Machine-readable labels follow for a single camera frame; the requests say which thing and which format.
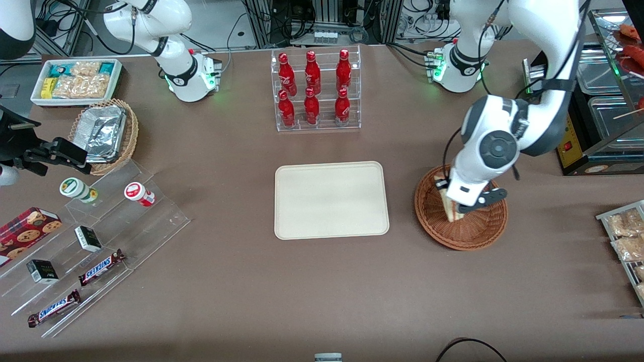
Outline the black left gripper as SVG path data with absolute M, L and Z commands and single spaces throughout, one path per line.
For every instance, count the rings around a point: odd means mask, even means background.
M 449 179 L 435 177 L 435 187 L 437 190 L 447 190 L 449 188 Z M 458 204 L 455 206 L 455 212 L 460 215 L 465 215 L 471 211 L 487 208 L 488 206 L 502 201 L 508 195 L 508 191 L 504 188 L 485 187 L 483 192 L 478 196 L 476 203 L 473 206 Z

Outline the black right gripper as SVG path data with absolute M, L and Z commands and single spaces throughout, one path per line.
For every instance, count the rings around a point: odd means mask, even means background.
M 56 137 L 48 151 L 44 147 L 47 142 L 35 134 L 35 128 L 41 126 L 41 122 L 31 121 L 4 106 L 1 106 L 1 111 L 2 165 L 45 176 L 48 167 L 43 162 L 49 160 L 53 165 L 64 165 L 83 174 L 91 174 L 93 168 L 87 163 L 85 149 L 66 138 Z

